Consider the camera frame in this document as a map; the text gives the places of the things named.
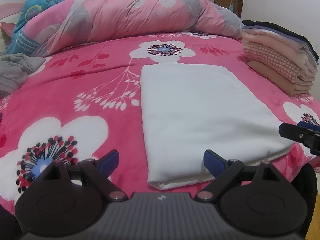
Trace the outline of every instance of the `gray cloth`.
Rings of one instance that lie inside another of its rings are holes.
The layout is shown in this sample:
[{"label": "gray cloth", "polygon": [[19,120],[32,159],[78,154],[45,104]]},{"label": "gray cloth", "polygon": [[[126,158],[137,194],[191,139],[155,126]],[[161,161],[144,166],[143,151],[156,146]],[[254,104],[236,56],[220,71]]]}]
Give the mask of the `gray cloth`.
[{"label": "gray cloth", "polygon": [[22,53],[0,57],[0,98],[6,97],[25,83],[29,74],[36,71],[45,58],[28,57]]}]

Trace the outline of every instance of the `wooden floor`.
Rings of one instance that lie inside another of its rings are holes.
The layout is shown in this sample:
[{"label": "wooden floor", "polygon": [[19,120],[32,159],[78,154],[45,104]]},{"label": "wooden floor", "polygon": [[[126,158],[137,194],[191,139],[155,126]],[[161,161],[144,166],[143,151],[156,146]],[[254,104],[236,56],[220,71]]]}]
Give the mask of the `wooden floor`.
[{"label": "wooden floor", "polygon": [[306,239],[320,240],[320,195],[317,196],[315,212]]}]

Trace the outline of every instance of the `folded cloth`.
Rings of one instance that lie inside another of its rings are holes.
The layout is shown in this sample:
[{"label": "folded cloth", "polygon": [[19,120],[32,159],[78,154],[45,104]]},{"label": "folded cloth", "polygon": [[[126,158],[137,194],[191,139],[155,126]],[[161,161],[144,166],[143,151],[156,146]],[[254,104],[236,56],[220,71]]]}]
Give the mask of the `folded cloth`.
[{"label": "folded cloth", "polygon": [[257,163],[288,153],[281,122],[225,67],[146,65],[141,72],[148,183],[159,189],[212,179],[203,155]]},{"label": "folded cloth", "polygon": [[312,82],[315,80],[315,77],[306,76],[301,68],[270,47],[247,42],[244,43],[243,51],[249,60],[262,62],[295,84],[306,85],[306,81]]},{"label": "folded cloth", "polygon": [[281,76],[277,71],[273,70],[267,65],[264,65],[261,62],[252,60],[248,63],[248,66],[254,69],[261,76],[270,80],[273,84],[275,84],[278,88],[280,88],[289,96],[308,93],[311,88],[311,86],[298,85],[292,83],[290,80]]},{"label": "folded cloth", "polygon": [[277,30],[274,30],[274,29],[271,29],[271,28],[268,28],[268,27],[263,27],[263,26],[259,26],[259,25],[253,25],[253,26],[248,26],[248,25],[245,25],[243,26],[243,29],[245,30],[250,30],[250,29],[262,29],[262,30],[269,30],[269,31],[272,31],[272,32],[275,32],[281,36],[284,36],[286,38],[289,38],[293,41],[296,41],[298,43],[300,43],[303,47],[302,49],[304,48],[304,50],[307,52],[308,55],[310,55],[310,57],[314,58],[315,61],[317,62],[317,64],[319,64],[319,61],[318,61],[318,55],[316,54],[316,56],[313,54],[313,49],[311,49],[311,47],[309,46],[309,44],[305,41],[302,41],[298,38],[295,38],[295,37],[292,37],[286,33],[282,33],[280,31],[277,31]]},{"label": "folded cloth", "polygon": [[283,28],[283,27],[281,27],[281,26],[279,26],[277,24],[274,24],[274,23],[254,22],[254,21],[250,21],[250,20],[243,20],[242,23],[244,25],[248,25],[248,26],[260,25],[262,27],[268,27],[268,28],[271,28],[273,30],[280,31],[281,33],[285,33],[285,34],[287,34],[287,35],[289,35],[291,37],[294,37],[294,38],[297,38],[299,40],[302,40],[302,41],[306,42],[309,45],[310,49],[312,50],[313,55],[315,55],[315,57],[317,59],[319,59],[318,54],[315,52],[315,50],[313,49],[311,43],[308,41],[308,39],[305,36],[301,36],[301,35],[299,35],[297,33],[289,31],[289,30],[287,30],[287,29],[285,29],[285,28]]},{"label": "folded cloth", "polygon": [[270,37],[273,37],[274,39],[278,41],[282,41],[283,43],[289,45],[291,48],[293,48],[297,52],[301,52],[307,55],[309,61],[313,65],[319,65],[318,60],[315,58],[315,56],[312,54],[310,51],[309,47],[305,42],[298,42],[296,40],[293,40],[292,38],[288,38],[284,35],[281,35],[279,33],[276,33],[275,31],[271,30],[266,30],[266,29],[259,29],[259,28],[252,28],[252,29],[245,29],[247,33],[250,34],[266,34],[269,35]]},{"label": "folded cloth", "polygon": [[308,56],[306,54],[295,51],[293,48],[283,43],[282,41],[278,41],[266,34],[250,34],[247,33],[245,30],[242,32],[242,38],[246,41],[260,43],[262,45],[274,49],[275,51],[279,52],[280,54],[288,58],[290,61],[295,63],[298,67],[300,67],[304,71],[306,76],[316,76],[317,65],[312,64],[309,61]]},{"label": "folded cloth", "polygon": [[6,97],[25,83],[29,74],[36,71],[45,58],[27,57],[22,53],[0,57],[0,98]]}]

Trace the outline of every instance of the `bed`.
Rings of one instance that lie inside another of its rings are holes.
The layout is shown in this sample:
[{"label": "bed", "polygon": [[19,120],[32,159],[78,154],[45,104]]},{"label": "bed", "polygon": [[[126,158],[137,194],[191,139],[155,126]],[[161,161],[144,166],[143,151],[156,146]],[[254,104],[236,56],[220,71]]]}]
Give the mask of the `bed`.
[{"label": "bed", "polygon": [[[37,50],[46,57],[44,64],[17,92],[1,100],[0,205],[12,214],[17,199],[52,160],[76,164],[86,158],[100,158],[112,149],[120,153],[119,167],[109,178],[114,184],[129,196],[133,192],[161,192],[147,183],[140,96],[145,65],[177,62],[223,66],[281,122],[297,124],[304,113],[320,122],[320,104],[310,94],[289,97],[258,75],[247,65],[238,39],[185,31],[135,33],[133,37],[92,40],[91,44],[73,47],[68,47],[72,45],[68,39],[64,41],[58,45],[50,41],[53,45],[45,52],[43,47]],[[61,46],[68,48],[61,51]],[[314,156],[295,143],[288,154],[272,159],[292,181]],[[206,183],[168,191],[194,195]]]}]

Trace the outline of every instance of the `checkered cloth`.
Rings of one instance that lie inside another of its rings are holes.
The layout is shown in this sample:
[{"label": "checkered cloth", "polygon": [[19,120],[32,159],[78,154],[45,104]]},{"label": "checkered cloth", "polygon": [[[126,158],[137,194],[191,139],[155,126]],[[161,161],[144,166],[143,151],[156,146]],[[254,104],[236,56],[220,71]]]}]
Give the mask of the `checkered cloth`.
[{"label": "checkered cloth", "polygon": [[243,50],[248,59],[262,62],[293,83],[302,84],[314,80],[306,76],[292,61],[265,45],[248,42],[244,44]]}]

